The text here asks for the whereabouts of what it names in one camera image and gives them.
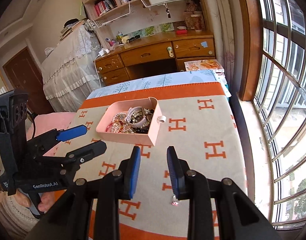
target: wooden door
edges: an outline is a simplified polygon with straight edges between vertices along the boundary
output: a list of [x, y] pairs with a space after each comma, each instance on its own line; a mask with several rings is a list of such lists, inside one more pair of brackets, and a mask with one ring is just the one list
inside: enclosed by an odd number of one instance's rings
[[12, 57], [3, 69], [14, 88], [28, 92], [28, 107], [33, 113], [54, 112], [43, 91], [42, 75], [27, 47]]

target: pink plastic box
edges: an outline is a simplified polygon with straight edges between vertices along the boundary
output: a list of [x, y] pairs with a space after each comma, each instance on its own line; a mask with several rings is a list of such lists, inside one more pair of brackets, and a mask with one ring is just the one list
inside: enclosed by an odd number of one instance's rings
[[[115, 114], [120, 112], [127, 113], [130, 107], [136, 106], [154, 109], [154, 114], [147, 134], [105, 132], [107, 126], [112, 122], [112, 118]], [[105, 141], [154, 146], [160, 124], [164, 123], [165, 119], [166, 118], [162, 116], [162, 112], [156, 98], [149, 97], [136, 100], [119, 101], [111, 104], [106, 110], [96, 127], [96, 132], [98, 132], [99, 136]]]

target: finger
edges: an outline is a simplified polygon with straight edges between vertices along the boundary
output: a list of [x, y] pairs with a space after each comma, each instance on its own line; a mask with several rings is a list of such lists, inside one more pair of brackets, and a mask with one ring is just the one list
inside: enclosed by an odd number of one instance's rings
[[55, 203], [55, 194], [54, 192], [45, 192], [40, 199], [41, 203], [38, 205], [38, 209], [41, 212], [47, 212]]
[[31, 206], [31, 201], [29, 200], [29, 198], [25, 196], [22, 192], [20, 192], [18, 189], [16, 190], [14, 198], [16, 202], [23, 207], [29, 208]]

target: white lace cloth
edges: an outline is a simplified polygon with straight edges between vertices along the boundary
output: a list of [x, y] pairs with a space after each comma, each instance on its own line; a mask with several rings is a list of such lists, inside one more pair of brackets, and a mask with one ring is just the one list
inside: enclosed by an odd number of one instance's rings
[[56, 112], [76, 112], [100, 83], [94, 59], [101, 46], [84, 26], [73, 31], [44, 60], [43, 90]]
[[45, 84], [56, 72], [61, 71], [66, 63], [100, 48], [101, 45], [98, 39], [87, 32], [82, 25], [62, 40], [56, 49], [43, 61], [41, 65], [43, 83]]

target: wooden desk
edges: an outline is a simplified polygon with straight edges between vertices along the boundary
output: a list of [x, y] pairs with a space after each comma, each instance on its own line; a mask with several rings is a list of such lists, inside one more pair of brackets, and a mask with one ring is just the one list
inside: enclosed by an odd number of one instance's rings
[[122, 45], [96, 60], [96, 70], [106, 85], [185, 71], [184, 62], [215, 59], [214, 36], [210, 31], [159, 33]]

